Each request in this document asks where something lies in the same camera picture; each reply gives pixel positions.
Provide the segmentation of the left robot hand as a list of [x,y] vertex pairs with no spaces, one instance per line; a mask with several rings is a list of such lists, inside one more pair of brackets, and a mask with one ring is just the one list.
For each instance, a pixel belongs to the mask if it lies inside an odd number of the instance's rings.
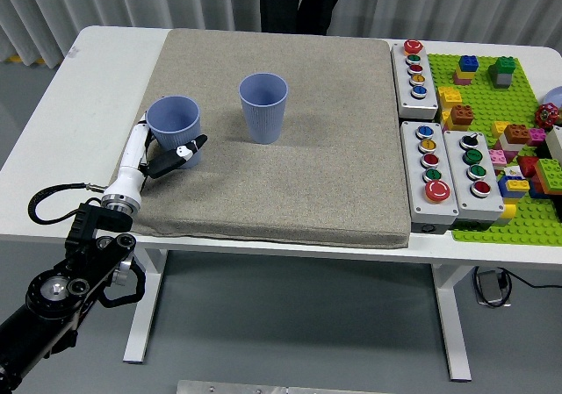
[[104,208],[135,214],[141,207],[141,189],[146,177],[156,179],[180,168],[207,142],[207,136],[200,134],[194,140],[147,161],[151,138],[148,122],[142,117],[133,127],[126,143],[117,178],[104,190],[101,200]]

